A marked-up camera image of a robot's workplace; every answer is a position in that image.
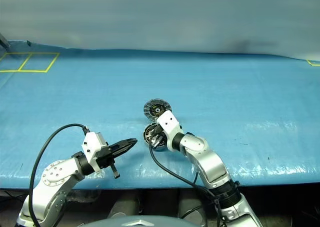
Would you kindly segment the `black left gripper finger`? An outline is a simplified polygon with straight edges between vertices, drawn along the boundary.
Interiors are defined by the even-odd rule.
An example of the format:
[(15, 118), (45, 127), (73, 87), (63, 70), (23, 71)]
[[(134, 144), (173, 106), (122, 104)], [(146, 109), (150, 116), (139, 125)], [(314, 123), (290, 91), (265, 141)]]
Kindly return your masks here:
[(121, 140), (110, 146), (113, 158), (117, 158), (128, 152), (135, 144), (136, 140)]
[(138, 140), (136, 138), (128, 138), (124, 140), (120, 140), (109, 146), (112, 152), (127, 152), (130, 150)]

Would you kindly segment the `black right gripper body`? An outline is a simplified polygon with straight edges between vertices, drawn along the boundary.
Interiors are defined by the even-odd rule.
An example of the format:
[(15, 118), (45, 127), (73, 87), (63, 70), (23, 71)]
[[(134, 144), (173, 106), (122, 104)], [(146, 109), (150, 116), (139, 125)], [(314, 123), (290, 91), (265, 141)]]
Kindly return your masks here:
[(167, 141), (167, 137), (164, 133), (163, 128), (159, 124), (157, 124), (156, 126), (157, 126), (157, 135), (152, 135), (152, 137), (154, 137), (154, 136), (160, 137), (160, 145), (157, 148), (162, 148)]

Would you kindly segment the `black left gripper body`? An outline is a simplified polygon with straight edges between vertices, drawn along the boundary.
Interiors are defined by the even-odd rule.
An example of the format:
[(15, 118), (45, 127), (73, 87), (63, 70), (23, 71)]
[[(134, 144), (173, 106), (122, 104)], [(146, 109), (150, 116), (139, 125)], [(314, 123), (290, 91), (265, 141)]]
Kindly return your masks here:
[(100, 169), (105, 169), (107, 167), (111, 168), (115, 179), (120, 177), (120, 174), (115, 166), (115, 158), (118, 156), (117, 151), (119, 149), (120, 147), (118, 144), (104, 147), (97, 153), (96, 159), (96, 163)]

